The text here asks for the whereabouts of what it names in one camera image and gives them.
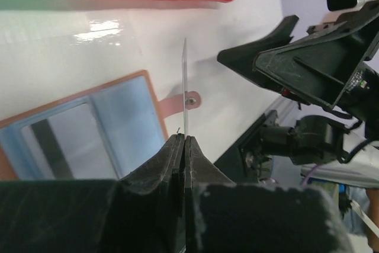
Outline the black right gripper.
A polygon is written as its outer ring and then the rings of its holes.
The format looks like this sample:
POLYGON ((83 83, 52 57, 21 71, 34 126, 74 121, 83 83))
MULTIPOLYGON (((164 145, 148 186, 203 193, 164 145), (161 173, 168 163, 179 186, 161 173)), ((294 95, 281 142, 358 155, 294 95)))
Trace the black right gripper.
POLYGON ((338 106, 378 122, 378 70, 367 65, 378 51, 378 1, 310 26, 309 36, 260 53, 253 67, 310 104, 338 106))

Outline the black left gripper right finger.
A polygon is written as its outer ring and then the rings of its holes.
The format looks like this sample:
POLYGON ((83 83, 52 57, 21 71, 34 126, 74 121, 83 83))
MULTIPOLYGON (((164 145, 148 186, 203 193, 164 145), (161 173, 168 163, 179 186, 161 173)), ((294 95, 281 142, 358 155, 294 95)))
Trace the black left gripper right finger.
POLYGON ((352 252, 332 199, 315 187, 236 184, 185 141, 188 252, 352 252))

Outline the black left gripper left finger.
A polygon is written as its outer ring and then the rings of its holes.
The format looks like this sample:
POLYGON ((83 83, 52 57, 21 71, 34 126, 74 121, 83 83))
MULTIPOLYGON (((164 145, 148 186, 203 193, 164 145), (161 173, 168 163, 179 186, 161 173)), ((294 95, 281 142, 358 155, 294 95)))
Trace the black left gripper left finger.
POLYGON ((1 183, 2 252, 174 252, 185 136, 120 180, 1 183))

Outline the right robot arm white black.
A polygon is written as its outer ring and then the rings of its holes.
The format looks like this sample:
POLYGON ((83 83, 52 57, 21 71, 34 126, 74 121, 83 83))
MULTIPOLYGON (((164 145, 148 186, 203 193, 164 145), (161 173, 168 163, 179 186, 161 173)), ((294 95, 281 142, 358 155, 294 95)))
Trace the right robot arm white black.
POLYGON ((245 170, 260 172, 268 156, 294 165, 355 165, 378 140, 378 73, 367 62, 378 50, 378 2, 312 26, 293 40, 298 17, 285 17, 266 37, 222 50, 217 61, 251 83, 330 117, 307 116, 293 127, 259 119, 234 144, 245 170))

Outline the brown leather card holder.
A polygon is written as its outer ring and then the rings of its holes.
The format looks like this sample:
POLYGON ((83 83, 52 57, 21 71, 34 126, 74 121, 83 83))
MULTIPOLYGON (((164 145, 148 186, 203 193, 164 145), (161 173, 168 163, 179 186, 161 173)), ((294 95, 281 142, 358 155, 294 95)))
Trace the brown leather card holder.
POLYGON ((2 120, 1 180, 124 177, 166 142, 166 118, 200 105, 186 89, 159 100, 142 70, 2 120))

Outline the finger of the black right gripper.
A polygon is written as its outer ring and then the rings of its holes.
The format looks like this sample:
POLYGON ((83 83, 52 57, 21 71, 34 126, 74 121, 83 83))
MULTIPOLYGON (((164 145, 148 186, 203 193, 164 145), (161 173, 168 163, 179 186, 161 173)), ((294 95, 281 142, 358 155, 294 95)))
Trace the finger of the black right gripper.
POLYGON ((299 17, 296 15, 287 16, 267 36, 220 51, 217 55, 217 61, 256 86, 281 93, 283 87, 258 72, 253 67, 253 62, 261 52, 288 45, 293 38, 291 33, 298 21, 299 17))

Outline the dark grey VIP card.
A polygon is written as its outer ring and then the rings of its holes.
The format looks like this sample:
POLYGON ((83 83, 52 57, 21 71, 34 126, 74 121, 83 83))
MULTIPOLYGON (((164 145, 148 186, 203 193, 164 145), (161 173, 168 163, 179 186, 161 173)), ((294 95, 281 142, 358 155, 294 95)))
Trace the dark grey VIP card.
POLYGON ((184 119, 184 136, 188 136, 188 72, 187 67, 187 38, 184 38, 182 51, 182 92, 183 92, 183 119, 184 119))

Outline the white card grey stripe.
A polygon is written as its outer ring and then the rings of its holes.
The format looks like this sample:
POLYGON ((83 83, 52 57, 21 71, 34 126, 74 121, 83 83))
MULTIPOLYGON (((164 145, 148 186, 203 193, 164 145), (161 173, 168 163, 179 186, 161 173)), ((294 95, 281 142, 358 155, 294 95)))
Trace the white card grey stripe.
POLYGON ((20 132, 45 179, 117 178, 89 104, 30 123, 20 132))

